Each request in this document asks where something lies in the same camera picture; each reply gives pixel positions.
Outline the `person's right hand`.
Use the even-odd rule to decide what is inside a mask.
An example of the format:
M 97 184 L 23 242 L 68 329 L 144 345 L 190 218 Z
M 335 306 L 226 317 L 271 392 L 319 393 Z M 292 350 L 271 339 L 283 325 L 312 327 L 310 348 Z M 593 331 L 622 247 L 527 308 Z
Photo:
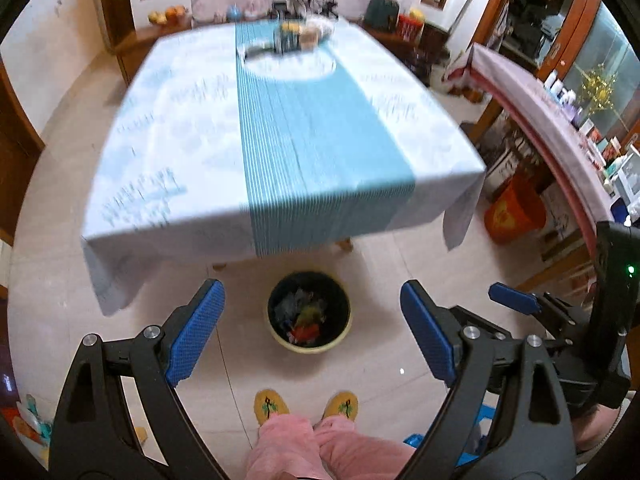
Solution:
M 572 420 L 573 436 L 578 452 L 595 448 L 615 426 L 622 408 L 596 404 L 588 412 Z

